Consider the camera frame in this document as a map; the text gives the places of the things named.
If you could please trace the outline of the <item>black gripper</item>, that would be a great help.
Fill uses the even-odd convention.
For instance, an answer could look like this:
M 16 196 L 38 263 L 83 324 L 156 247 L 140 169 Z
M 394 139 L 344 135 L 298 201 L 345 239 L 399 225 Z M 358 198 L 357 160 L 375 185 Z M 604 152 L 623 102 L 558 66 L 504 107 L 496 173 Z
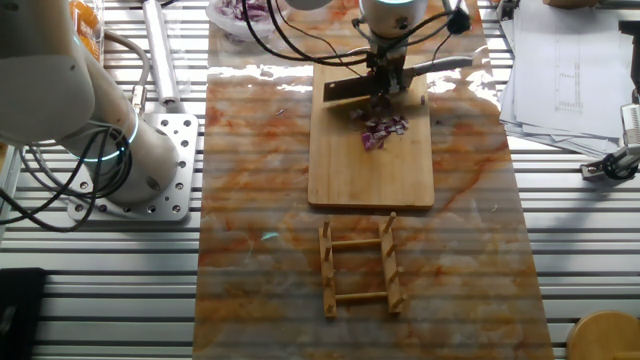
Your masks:
M 366 67 L 372 71 L 377 83 L 376 95 L 393 95 L 403 91 L 401 82 L 405 59 L 405 47 L 387 50 L 383 46 L 370 46 L 366 56 Z

